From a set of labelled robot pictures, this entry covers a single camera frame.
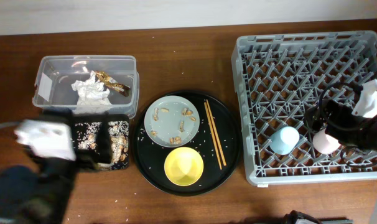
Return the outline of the white tissue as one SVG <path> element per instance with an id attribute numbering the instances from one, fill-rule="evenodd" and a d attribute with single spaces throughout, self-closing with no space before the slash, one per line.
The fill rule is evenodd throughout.
<path id="1" fill-rule="evenodd" d="M 97 78 L 95 71 L 91 71 L 89 79 L 77 80 L 71 86 L 72 90 L 78 94 L 77 105 L 111 105 L 108 99 L 110 91 Z"/>

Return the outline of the blue cup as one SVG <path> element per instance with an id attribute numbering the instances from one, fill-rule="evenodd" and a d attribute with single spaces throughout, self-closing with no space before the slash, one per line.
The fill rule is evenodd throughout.
<path id="1" fill-rule="evenodd" d="M 277 154 L 286 155 L 295 148 L 299 139 L 299 132 L 291 126 L 286 126 L 279 129 L 271 136 L 270 148 Z"/>

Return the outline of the yellow bowl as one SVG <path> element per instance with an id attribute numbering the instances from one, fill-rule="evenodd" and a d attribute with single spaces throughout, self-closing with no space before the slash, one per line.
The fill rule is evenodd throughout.
<path id="1" fill-rule="evenodd" d="M 166 177 L 181 187 L 196 183 L 201 178 L 203 170 L 204 162 L 201 155 L 190 147 L 172 150 L 164 161 Z"/>

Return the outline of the grey plate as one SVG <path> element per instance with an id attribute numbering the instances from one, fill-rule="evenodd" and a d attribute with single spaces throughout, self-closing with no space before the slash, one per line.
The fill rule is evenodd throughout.
<path id="1" fill-rule="evenodd" d="M 180 147 L 194 139 L 201 116 L 188 99 L 169 95 L 153 102 L 144 114 L 144 129 L 162 147 Z"/>

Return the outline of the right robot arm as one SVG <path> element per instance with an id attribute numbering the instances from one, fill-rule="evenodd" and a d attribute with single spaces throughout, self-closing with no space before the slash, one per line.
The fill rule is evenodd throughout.
<path id="1" fill-rule="evenodd" d="M 304 115 L 307 126 L 313 131 L 325 127 L 325 132 L 344 146 L 344 151 L 365 154 L 377 152 L 377 115 L 364 118 L 352 114 L 352 109 L 332 100 L 320 100 L 317 106 L 307 110 Z M 370 218 L 377 223 L 377 201 Z"/>

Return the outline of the peanut shell food scraps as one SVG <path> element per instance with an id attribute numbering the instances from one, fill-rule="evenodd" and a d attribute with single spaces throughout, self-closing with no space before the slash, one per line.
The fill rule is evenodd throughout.
<path id="1" fill-rule="evenodd" d="M 181 146 L 199 129 L 195 108 L 179 105 L 152 107 L 139 132 L 162 147 Z M 128 163 L 129 119 L 125 114 L 72 116 L 73 146 L 81 163 L 112 169 Z"/>

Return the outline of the brown snack wrapper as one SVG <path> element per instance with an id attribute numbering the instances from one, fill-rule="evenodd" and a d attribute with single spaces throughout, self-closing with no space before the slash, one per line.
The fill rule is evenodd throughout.
<path id="1" fill-rule="evenodd" d="M 109 76 L 106 72 L 102 71 L 95 71 L 96 77 L 100 80 L 100 82 L 104 83 L 106 87 L 117 91 L 118 93 L 122 94 L 125 97 L 129 96 L 130 87 L 121 83 L 118 83 L 114 80 L 111 76 Z"/>

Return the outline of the pink cup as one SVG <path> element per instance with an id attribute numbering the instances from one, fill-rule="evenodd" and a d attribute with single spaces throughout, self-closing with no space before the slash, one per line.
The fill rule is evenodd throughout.
<path id="1" fill-rule="evenodd" d="M 341 146 L 337 139 L 326 133 L 326 129 L 317 132 L 313 137 L 312 143 L 314 148 L 322 154 L 331 154 Z"/>

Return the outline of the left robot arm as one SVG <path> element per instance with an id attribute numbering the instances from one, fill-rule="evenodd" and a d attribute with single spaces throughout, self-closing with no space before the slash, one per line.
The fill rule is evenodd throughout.
<path id="1" fill-rule="evenodd" d="M 77 123 L 98 122 L 95 150 L 79 150 Z M 16 141 L 38 165 L 0 171 L 0 223 L 61 223 L 80 171 L 97 172 L 112 159 L 109 124 L 105 114 L 74 116 L 43 114 L 36 119 L 0 123 L 14 127 Z"/>

